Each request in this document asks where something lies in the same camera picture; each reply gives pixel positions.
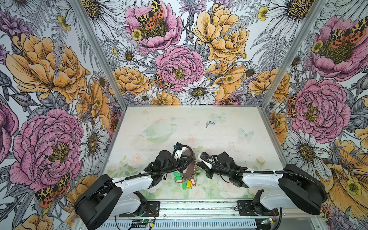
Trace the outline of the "key with blue tag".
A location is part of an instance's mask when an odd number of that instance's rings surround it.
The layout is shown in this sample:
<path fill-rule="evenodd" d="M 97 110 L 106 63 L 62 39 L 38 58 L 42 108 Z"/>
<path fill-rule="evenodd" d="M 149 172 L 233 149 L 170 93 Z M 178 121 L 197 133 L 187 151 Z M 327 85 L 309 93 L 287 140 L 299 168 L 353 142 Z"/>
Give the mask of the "key with blue tag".
<path fill-rule="evenodd" d="M 215 122 L 207 121 L 206 122 L 206 128 L 208 128 L 208 126 L 210 126 L 210 125 L 215 125 L 215 124 L 216 124 Z"/>

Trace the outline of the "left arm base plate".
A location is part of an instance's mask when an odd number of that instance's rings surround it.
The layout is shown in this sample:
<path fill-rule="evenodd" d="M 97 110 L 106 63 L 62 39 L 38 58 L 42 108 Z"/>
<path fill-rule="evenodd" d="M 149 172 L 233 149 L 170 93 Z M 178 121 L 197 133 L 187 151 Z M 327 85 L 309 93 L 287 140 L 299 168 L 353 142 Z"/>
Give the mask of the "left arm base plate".
<path fill-rule="evenodd" d="M 161 205 L 160 201 L 148 201 L 144 205 L 140 205 L 136 211 L 119 214 L 119 217 L 120 218 L 158 217 L 160 213 L 160 205 Z"/>

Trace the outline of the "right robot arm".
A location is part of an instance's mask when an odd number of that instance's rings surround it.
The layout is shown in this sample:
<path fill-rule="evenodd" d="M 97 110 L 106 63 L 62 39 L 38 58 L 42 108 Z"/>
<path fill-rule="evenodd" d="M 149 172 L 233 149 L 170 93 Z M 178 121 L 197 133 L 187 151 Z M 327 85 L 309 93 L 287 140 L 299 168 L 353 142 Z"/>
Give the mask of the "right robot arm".
<path fill-rule="evenodd" d="M 325 186 L 298 166 L 287 164 L 282 170 L 248 170 L 237 165 L 226 152 L 209 155 L 202 152 L 197 165 L 206 172 L 207 178 L 214 174 L 227 176 L 228 183 L 238 188 L 257 188 L 252 201 L 238 204 L 239 211 L 256 215 L 281 212 L 283 208 L 298 208 L 312 215 L 319 215 L 322 204 L 327 201 Z"/>

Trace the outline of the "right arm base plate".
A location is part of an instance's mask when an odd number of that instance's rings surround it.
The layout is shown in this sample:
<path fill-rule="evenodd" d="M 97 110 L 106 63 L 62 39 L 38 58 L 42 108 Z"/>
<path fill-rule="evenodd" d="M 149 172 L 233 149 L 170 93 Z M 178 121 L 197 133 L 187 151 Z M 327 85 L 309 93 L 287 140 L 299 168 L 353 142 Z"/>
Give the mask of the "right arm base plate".
<path fill-rule="evenodd" d="M 267 209 L 260 203 L 253 204 L 251 200 L 238 200 L 233 208 L 240 216 L 278 216 L 278 209 Z"/>

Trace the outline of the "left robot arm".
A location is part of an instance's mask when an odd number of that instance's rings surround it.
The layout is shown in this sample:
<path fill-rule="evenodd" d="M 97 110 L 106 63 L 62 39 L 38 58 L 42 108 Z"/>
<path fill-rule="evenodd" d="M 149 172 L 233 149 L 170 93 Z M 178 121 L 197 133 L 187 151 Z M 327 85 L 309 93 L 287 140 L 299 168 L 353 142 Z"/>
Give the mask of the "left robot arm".
<path fill-rule="evenodd" d="M 96 230 L 110 217 L 142 216 L 152 209 L 141 191 L 155 187 L 169 173 L 183 172 L 194 156 L 189 146 L 177 143 L 173 152 L 160 151 L 155 161 L 136 175 L 111 178 L 103 174 L 77 199 L 75 212 L 88 230 Z"/>

